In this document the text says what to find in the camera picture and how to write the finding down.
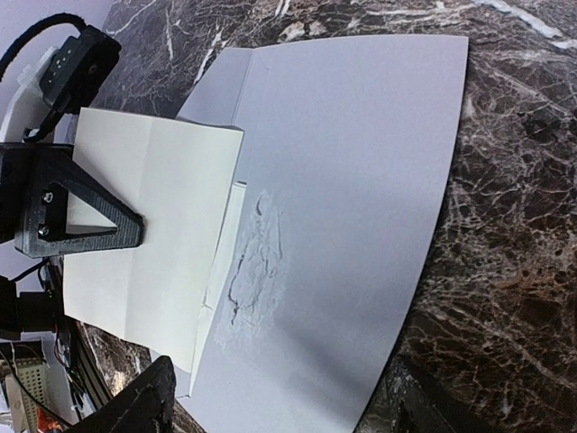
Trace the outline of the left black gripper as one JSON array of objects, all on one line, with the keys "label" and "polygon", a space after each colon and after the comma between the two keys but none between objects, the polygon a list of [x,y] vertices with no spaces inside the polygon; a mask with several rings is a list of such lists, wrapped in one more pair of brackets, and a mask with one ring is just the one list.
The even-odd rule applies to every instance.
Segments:
[{"label": "left black gripper", "polygon": [[73,161],[70,144],[1,144],[1,242],[30,258],[134,248],[142,216]]}]

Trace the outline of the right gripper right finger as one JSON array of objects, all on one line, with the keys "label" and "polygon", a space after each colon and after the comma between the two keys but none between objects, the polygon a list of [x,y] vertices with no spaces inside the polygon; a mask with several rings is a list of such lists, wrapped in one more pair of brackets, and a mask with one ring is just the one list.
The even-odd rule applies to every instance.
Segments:
[{"label": "right gripper right finger", "polygon": [[401,364],[403,410],[419,432],[495,432],[487,421],[451,397],[436,380],[414,364]]}]

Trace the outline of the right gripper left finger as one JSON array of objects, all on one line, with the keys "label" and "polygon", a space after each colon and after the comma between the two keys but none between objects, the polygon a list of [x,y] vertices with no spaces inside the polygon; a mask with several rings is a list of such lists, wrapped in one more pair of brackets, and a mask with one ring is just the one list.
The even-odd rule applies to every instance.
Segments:
[{"label": "right gripper left finger", "polygon": [[162,355],[103,408],[75,424],[72,432],[172,432],[176,376]]}]

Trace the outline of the grey envelope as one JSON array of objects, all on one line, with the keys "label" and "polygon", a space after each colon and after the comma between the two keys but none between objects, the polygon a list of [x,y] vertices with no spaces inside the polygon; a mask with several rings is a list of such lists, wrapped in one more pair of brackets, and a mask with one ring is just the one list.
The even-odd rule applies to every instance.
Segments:
[{"label": "grey envelope", "polygon": [[185,407],[208,432],[351,432],[443,201],[469,41],[223,50],[180,110],[244,132],[235,254]]}]

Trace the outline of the beige decorated letter paper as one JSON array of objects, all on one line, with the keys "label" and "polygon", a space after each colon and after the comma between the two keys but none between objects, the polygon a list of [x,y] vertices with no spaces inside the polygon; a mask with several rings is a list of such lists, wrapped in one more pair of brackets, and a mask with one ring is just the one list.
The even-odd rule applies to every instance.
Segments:
[{"label": "beige decorated letter paper", "polygon": [[238,227],[243,210],[247,185],[235,182],[230,191],[222,230],[215,251],[205,297],[200,312],[204,317],[214,315],[234,257]]}]

